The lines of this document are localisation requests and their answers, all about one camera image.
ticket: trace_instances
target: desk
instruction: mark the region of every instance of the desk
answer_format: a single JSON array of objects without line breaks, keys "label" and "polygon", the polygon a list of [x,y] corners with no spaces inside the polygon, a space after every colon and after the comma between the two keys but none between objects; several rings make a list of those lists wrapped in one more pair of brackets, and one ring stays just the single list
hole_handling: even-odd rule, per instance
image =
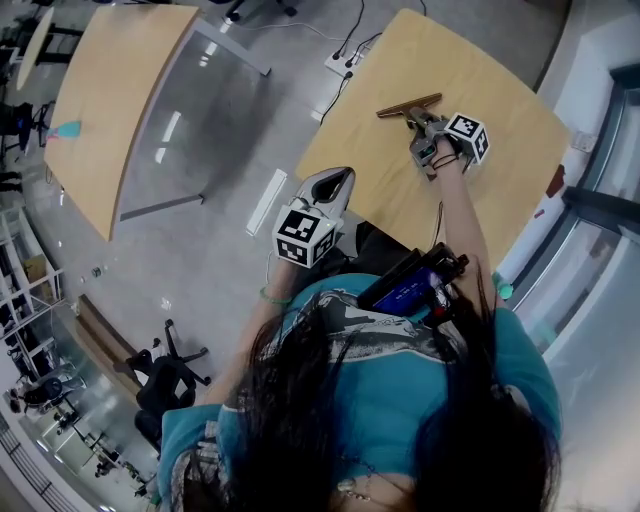
[{"label": "desk", "polygon": [[349,208],[413,249],[430,249],[440,201],[437,183],[409,154],[404,119],[376,111],[441,92],[431,110],[484,122],[491,150],[467,174],[471,199],[495,268],[542,198],[568,143],[568,131],[504,67],[432,20],[403,9],[392,20],[327,114],[296,174],[350,166]]},{"label": "desk", "polygon": [[[24,57],[22,57],[22,62],[20,63],[20,70],[18,71],[18,78],[16,81],[16,89],[20,90],[24,86],[27,78],[31,74],[31,70],[38,63],[60,63],[66,64],[71,60],[71,55],[63,54],[63,53],[43,53],[43,46],[48,43],[47,36],[49,34],[61,34],[61,35],[72,35],[79,37],[82,35],[82,32],[79,30],[72,30],[66,28],[57,28],[55,25],[52,26],[51,20],[53,19],[53,7],[50,7],[47,12],[44,14],[40,23],[36,27],[31,39],[29,40],[29,44],[27,45],[27,49],[24,53]],[[15,49],[14,53],[18,53],[20,51],[19,48]]]},{"label": "desk", "polygon": [[49,140],[44,160],[105,240],[116,223],[202,202],[200,195],[120,211],[120,192],[153,105],[182,48],[199,32],[261,74],[269,67],[178,5],[99,7],[76,48],[51,127],[80,121],[80,136]]}]

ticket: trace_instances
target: gray floor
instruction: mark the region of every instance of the gray floor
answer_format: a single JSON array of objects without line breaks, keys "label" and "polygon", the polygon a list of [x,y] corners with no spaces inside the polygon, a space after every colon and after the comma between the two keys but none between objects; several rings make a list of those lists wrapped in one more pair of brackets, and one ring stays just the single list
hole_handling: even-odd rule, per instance
[{"label": "gray floor", "polygon": [[[549,8],[524,0],[425,1],[430,17],[480,46],[530,86],[561,28],[565,4],[552,2]],[[209,22],[221,26],[224,6],[206,1],[199,5]],[[418,0],[368,0],[354,40],[382,30],[401,7],[421,10]],[[68,0],[57,8],[55,21],[83,28],[95,8],[88,1]],[[295,21],[344,38],[359,2],[308,0],[298,8],[299,15],[289,20],[275,3],[267,2],[245,24]],[[233,26],[228,34],[269,61],[271,75],[261,77],[220,48],[202,66],[208,42],[193,38],[162,90],[135,155],[132,186],[123,198],[141,207],[182,190],[202,193],[202,206],[150,218],[105,243],[72,198],[61,199],[55,177],[50,184],[45,181],[41,150],[32,148],[17,163],[9,159],[9,168],[24,174],[24,197],[43,242],[65,269],[69,300],[86,293],[139,348],[150,347],[154,337],[162,336],[164,320],[173,318],[183,353],[200,346],[210,349],[210,356],[194,369],[211,375],[231,356],[264,284],[274,214],[297,189],[296,163],[319,126],[312,114],[324,112],[340,83],[323,64],[339,41],[299,26]],[[63,41],[63,50],[69,44]],[[8,101],[39,104],[55,99],[64,71],[61,65],[40,66],[21,93],[10,84]],[[175,111],[181,116],[170,141],[162,143]],[[159,148],[166,149],[161,163]],[[250,236],[245,226],[276,169],[289,177],[262,228]],[[99,278],[91,276],[96,266],[102,268]]]}]

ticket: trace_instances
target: power strip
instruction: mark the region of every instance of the power strip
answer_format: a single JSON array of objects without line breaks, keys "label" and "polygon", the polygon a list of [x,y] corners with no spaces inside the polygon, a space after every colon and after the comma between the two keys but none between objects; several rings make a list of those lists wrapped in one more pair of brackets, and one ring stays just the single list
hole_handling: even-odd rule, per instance
[{"label": "power strip", "polygon": [[[356,70],[360,67],[360,63],[362,62],[363,55],[358,52],[358,56],[354,58],[355,53],[352,53],[348,57],[338,57],[337,59],[333,58],[333,53],[329,55],[327,60],[324,61],[324,65],[327,66],[334,73],[339,74],[341,77],[347,74],[347,71],[351,71],[353,74],[356,73]],[[347,67],[346,63],[349,59],[353,59],[351,67]]]}]

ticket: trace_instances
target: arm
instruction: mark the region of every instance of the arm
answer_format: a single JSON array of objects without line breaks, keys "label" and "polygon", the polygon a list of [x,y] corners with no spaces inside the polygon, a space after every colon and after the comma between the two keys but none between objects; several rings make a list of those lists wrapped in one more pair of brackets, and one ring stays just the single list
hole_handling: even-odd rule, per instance
[{"label": "arm", "polygon": [[[298,267],[288,261],[278,260],[271,281],[265,288],[265,294],[272,299],[290,299],[293,292]],[[259,299],[251,312],[249,323],[245,326],[238,340],[236,355],[225,371],[209,386],[204,395],[198,400],[198,405],[223,403],[231,392],[240,384],[249,362],[251,348],[262,326],[272,318],[280,315],[285,306],[272,304]]]},{"label": "arm", "polygon": [[[451,144],[445,137],[438,140],[438,157],[452,153]],[[462,162],[454,160],[438,169],[438,179],[436,180],[439,183],[442,197],[447,245],[454,254],[466,254],[469,258],[469,265],[456,284],[473,303],[476,311],[480,312],[479,272],[489,308],[493,309],[494,304],[506,307],[502,299],[497,297],[491,280],[491,264],[487,243],[473,209],[473,203],[462,175],[462,168]]]}]

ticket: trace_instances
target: black office chair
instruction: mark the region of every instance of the black office chair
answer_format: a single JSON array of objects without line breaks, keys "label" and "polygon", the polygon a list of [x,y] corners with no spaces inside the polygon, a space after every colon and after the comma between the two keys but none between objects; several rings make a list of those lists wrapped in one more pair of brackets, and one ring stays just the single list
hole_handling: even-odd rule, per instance
[{"label": "black office chair", "polygon": [[[149,380],[136,395],[140,410],[134,417],[138,431],[160,453],[162,415],[173,409],[191,407],[196,400],[195,374],[181,361],[170,356],[156,359],[149,369]],[[176,395],[182,381],[187,389]]]},{"label": "black office chair", "polygon": [[[231,0],[210,0],[210,1],[213,2],[214,4],[226,4],[226,3],[229,3]],[[244,2],[245,2],[245,0],[233,0],[233,3],[231,4],[231,7],[229,7],[229,9],[227,9],[227,12],[225,13],[225,16],[227,18],[229,18],[229,20],[231,20],[233,22],[239,21],[241,16],[238,13],[238,8]],[[296,14],[298,14],[298,11],[295,9],[295,7],[291,7],[289,5],[285,5],[284,0],[276,0],[276,3],[282,7],[282,10],[284,11],[284,13],[287,16],[293,17]]]},{"label": "black office chair", "polygon": [[[188,362],[206,355],[207,348],[187,357],[180,357],[176,351],[170,329],[173,321],[165,322],[164,332],[169,346],[169,355],[157,358],[152,362],[151,353],[142,350],[126,360],[126,369],[137,370],[149,377],[142,389],[136,394],[136,401],[140,406],[134,418],[134,424],[142,436],[158,450],[162,444],[162,415],[172,409],[184,409],[191,407],[196,400],[196,382],[205,386],[211,384],[211,377],[200,377],[187,367]],[[160,343],[158,338],[154,340],[154,347]],[[116,371],[123,371],[121,364],[115,364]],[[186,390],[176,395],[180,381],[186,386]]]}]

